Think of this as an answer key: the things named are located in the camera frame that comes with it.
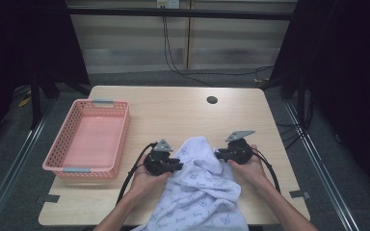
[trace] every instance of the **human hand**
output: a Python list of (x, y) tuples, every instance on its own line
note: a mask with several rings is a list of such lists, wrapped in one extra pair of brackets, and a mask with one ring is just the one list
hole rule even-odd
[(171, 172), (165, 172), (159, 176), (151, 175), (143, 166), (146, 155), (138, 162), (138, 168), (135, 171), (134, 179), (131, 183), (128, 193), (134, 193), (139, 197), (147, 195), (157, 185), (165, 184), (167, 179), (172, 176)]
[[(257, 146), (251, 145), (251, 149), (257, 154)], [(238, 171), (249, 183), (254, 185), (259, 191), (263, 189), (270, 182), (266, 177), (264, 168), (261, 160), (256, 155), (253, 155), (251, 159), (244, 165), (239, 165), (232, 160), (227, 161), (230, 166)]]

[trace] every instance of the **forearm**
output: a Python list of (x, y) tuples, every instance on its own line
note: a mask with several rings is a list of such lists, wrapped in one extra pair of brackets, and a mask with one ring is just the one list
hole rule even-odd
[(126, 193), (110, 214), (95, 227), (94, 231), (119, 231), (129, 213), (140, 199), (141, 196), (138, 193)]
[(264, 181), (259, 193), (265, 198), (284, 230), (310, 231), (317, 228), (296, 210), (270, 183)]

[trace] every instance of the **person's right hand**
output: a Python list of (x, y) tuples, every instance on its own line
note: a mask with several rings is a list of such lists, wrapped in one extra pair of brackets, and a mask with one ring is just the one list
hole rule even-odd
[[(257, 154), (257, 146), (255, 144), (251, 145), (251, 149)], [(270, 181), (266, 177), (260, 158), (253, 155), (251, 159), (244, 165), (238, 165), (232, 160), (227, 161), (228, 164), (232, 166), (233, 169), (238, 171), (249, 183), (254, 185), (259, 191), (263, 189)]]

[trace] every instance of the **white wall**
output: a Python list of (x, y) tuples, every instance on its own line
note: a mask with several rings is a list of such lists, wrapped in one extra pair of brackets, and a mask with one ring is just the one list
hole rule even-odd
[[(67, 3), (156, 8), (156, 1), (150, 0), (67, 0)], [(181, 9), (269, 13), (291, 13), (295, 5), (294, 0), (180, 2)], [(168, 69), (161, 17), (73, 15), (72, 21), (89, 73)], [(288, 22), (175, 17), (167, 18), (167, 25), (172, 56), (179, 69), (254, 68), (276, 61)]]

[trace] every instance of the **person's left hand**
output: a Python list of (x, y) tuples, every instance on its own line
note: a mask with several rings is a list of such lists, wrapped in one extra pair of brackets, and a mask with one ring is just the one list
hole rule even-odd
[(139, 197), (144, 197), (157, 185), (165, 184), (167, 179), (172, 176), (171, 172), (165, 172), (159, 176), (151, 175), (142, 164), (146, 155), (144, 155), (138, 162), (138, 168), (135, 171), (133, 182), (131, 183), (131, 188), (129, 193), (135, 193)]

